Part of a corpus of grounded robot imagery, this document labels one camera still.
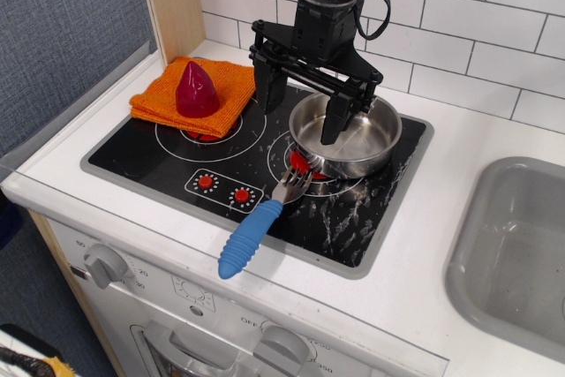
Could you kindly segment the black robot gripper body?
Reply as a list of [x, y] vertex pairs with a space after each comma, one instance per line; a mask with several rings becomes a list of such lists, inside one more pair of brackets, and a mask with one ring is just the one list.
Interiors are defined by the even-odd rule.
[[354, 48], [360, 35], [378, 37], [383, 28], [366, 34], [360, 24], [365, 0], [298, 0], [292, 26], [258, 19], [250, 58], [266, 58], [278, 64], [288, 78], [313, 87], [330, 97], [346, 94], [358, 102], [358, 112], [367, 113], [374, 103], [375, 88], [382, 74], [361, 58]]

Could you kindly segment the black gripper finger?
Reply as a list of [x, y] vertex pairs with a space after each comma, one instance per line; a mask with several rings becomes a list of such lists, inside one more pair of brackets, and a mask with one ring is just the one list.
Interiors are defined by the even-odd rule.
[[266, 58], [253, 60], [257, 100], [265, 113], [271, 113], [283, 102], [285, 96], [285, 74], [278, 64]]
[[358, 112], [358, 102], [346, 94], [332, 95], [326, 107], [320, 142], [332, 145], [347, 127], [351, 117]]

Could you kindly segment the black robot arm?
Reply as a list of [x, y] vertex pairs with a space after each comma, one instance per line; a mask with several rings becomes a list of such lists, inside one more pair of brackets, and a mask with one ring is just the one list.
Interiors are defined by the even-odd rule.
[[335, 143], [355, 115], [370, 111], [383, 76], [355, 50], [354, 39], [361, 35], [372, 41], [387, 26], [380, 25], [372, 34], [363, 30], [364, 1], [298, 0], [291, 26], [253, 22], [250, 58], [257, 101], [265, 113], [282, 103], [288, 79], [328, 95], [320, 136], [324, 145]]

